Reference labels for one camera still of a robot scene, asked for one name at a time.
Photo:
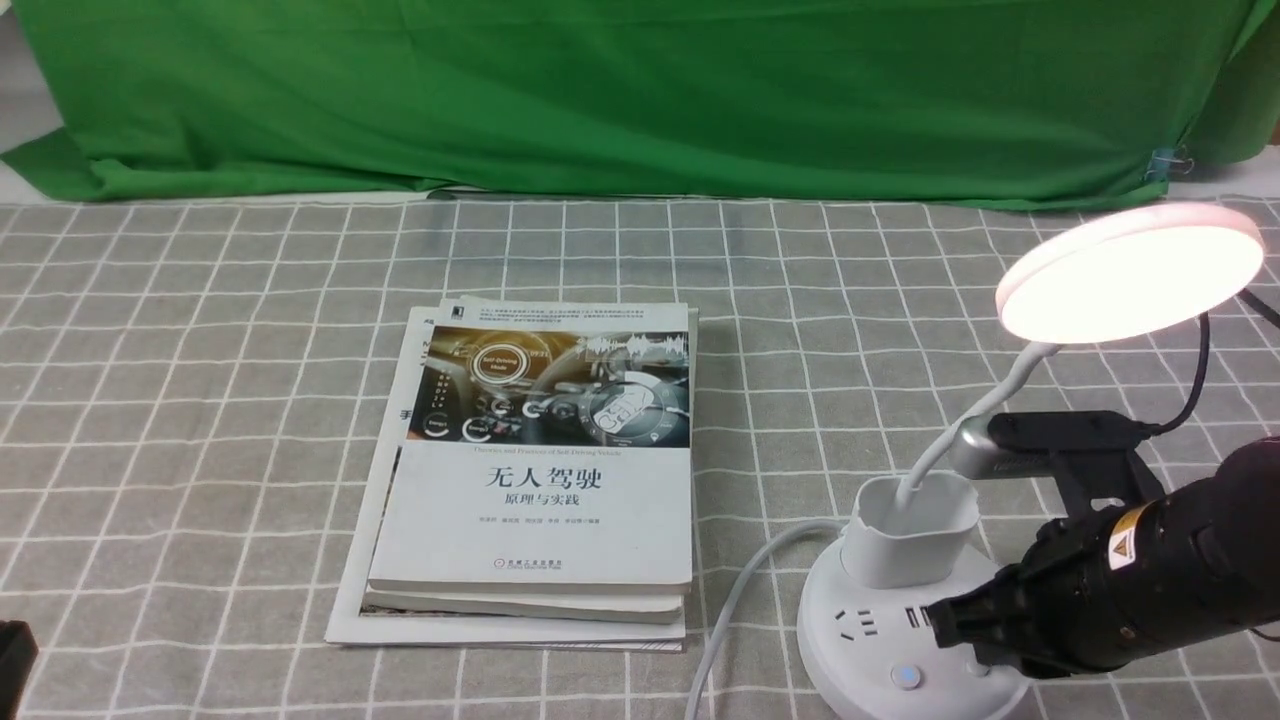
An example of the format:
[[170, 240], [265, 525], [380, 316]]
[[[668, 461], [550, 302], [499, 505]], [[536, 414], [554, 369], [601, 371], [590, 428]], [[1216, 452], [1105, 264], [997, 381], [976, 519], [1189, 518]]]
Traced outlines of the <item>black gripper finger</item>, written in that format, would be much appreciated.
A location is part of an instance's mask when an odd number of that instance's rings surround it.
[[979, 588], [923, 607], [940, 648], [969, 644], [978, 661], [1012, 661], [1010, 610], [997, 593]]

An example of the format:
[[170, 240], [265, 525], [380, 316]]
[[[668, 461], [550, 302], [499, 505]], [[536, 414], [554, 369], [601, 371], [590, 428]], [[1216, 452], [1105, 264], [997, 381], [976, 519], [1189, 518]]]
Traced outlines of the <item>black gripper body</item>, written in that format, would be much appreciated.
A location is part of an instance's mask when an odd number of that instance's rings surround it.
[[997, 577], [1011, 594], [1000, 610], [991, 662], [1032, 679], [1061, 679], [1112, 673], [1149, 655], [1149, 637], [1114, 589], [1110, 561], [1112, 546], [1140, 519], [1139, 510], [1106, 511], [1042, 527], [1023, 560]]

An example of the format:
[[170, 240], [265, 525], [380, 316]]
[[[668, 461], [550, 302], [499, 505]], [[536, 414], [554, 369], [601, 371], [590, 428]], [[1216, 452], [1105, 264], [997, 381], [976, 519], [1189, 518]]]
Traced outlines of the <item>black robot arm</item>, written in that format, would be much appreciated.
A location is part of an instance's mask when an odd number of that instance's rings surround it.
[[934, 642], [1042, 680], [1274, 624], [1277, 516], [1279, 446], [1267, 437], [1164, 498], [1046, 523], [1019, 562], [925, 607]]

